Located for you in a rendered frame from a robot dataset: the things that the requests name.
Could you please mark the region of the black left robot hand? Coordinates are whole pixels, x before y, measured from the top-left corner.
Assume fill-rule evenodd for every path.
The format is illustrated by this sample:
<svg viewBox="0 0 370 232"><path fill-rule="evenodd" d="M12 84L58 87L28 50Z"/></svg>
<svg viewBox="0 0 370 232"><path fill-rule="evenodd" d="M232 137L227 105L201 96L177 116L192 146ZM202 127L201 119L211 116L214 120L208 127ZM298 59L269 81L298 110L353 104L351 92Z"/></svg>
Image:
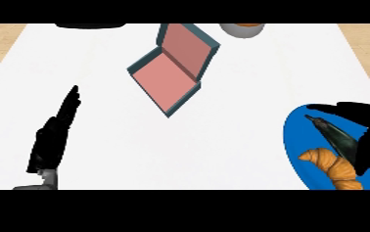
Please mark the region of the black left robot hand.
<svg viewBox="0 0 370 232"><path fill-rule="evenodd" d="M68 132L81 105L78 86L74 86L53 116L37 131L27 173L58 169L67 147Z"/></svg>

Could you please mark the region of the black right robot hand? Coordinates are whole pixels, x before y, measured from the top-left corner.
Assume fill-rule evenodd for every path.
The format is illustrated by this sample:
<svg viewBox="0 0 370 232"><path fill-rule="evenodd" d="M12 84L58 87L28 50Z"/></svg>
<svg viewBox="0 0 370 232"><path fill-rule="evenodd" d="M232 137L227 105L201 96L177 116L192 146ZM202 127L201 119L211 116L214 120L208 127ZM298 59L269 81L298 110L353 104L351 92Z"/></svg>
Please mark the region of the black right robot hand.
<svg viewBox="0 0 370 232"><path fill-rule="evenodd" d="M370 168L370 105L354 102L338 102L336 105L310 104L310 110L322 111L326 114L341 116L367 128L364 134L357 140L357 156L354 170L361 176Z"/></svg>

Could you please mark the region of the blue plate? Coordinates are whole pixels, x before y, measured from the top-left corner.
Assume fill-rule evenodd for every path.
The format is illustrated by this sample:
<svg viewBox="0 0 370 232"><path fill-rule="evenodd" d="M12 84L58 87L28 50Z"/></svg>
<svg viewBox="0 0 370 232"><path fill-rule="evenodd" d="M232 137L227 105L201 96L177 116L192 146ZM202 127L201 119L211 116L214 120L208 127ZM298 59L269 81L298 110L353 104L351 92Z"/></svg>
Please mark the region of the blue plate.
<svg viewBox="0 0 370 232"><path fill-rule="evenodd" d="M333 146L305 116L322 117L339 127L354 139L361 137L367 131L367 127L341 116L326 114L317 110L310 110L307 106L298 107L286 118L283 125L283 144L298 177L310 190L333 190L335 186L326 173L311 162L300 159L303 153L310 149L328 148L335 153Z"/></svg>

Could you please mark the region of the grey cup with orange content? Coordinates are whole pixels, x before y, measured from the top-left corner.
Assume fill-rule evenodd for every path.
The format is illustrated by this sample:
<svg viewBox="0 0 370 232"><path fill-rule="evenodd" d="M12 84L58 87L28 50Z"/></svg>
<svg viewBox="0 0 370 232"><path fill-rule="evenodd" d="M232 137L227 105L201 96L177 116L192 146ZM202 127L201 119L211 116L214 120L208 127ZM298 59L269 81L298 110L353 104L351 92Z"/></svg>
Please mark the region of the grey cup with orange content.
<svg viewBox="0 0 370 232"><path fill-rule="evenodd" d="M264 28L263 23L251 23L245 25L236 23L221 23L220 26L227 34L238 38L255 37L261 33Z"/></svg>

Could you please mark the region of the golden croissant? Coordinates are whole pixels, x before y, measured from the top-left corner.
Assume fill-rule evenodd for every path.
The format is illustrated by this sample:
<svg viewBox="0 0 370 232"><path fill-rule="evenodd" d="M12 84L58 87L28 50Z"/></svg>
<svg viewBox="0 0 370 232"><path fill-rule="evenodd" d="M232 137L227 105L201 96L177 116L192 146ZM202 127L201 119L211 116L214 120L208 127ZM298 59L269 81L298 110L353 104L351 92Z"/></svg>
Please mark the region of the golden croissant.
<svg viewBox="0 0 370 232"><path fill-rule="evenodd" d="M361 190L363 185L357 180L354 166L350 161L338 156L332 150L317 148L307 150L298 159L311 162L326 174L338 190Z"/></svg>

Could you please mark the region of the black round object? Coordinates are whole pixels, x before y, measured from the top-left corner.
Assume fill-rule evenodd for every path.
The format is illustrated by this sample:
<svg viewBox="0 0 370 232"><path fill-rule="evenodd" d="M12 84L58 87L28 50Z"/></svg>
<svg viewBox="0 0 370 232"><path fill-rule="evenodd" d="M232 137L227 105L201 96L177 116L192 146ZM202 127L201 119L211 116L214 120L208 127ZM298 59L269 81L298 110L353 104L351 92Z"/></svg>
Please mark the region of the black round object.
<svg viewBox="0 0 370 232"><path fill-rule="evenodd" d="M126 23L56 23L58 27L76 29L105 29L123 27Z"/></svg>

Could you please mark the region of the dark eggplant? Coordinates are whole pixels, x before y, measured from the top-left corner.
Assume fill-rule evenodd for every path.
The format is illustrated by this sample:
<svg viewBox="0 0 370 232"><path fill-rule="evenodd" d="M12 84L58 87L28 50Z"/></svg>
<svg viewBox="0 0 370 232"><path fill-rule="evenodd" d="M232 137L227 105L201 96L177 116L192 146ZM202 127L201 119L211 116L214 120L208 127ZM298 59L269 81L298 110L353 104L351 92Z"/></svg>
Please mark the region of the dark eggplant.
<svg viewBox="0 0 370 232"><path fill-rule="evenodd" d="M305 116L311 121L336 153L356 165L359 142L353 136L322 117Z"/></svg>

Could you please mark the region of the open pink and teal box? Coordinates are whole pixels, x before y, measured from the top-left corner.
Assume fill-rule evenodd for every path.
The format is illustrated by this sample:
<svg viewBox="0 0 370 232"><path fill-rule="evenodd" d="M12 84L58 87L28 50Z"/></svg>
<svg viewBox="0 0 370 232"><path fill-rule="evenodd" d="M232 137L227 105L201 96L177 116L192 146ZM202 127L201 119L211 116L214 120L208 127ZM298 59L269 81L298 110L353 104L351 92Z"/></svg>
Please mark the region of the open pink and teal box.
<svg viewBox="0 0 370 232"><path fill-rule="evenodd" d="M193 23L162 23L157 48L127 68L165 116L201 88L201 79L220 43Z"/></svg>

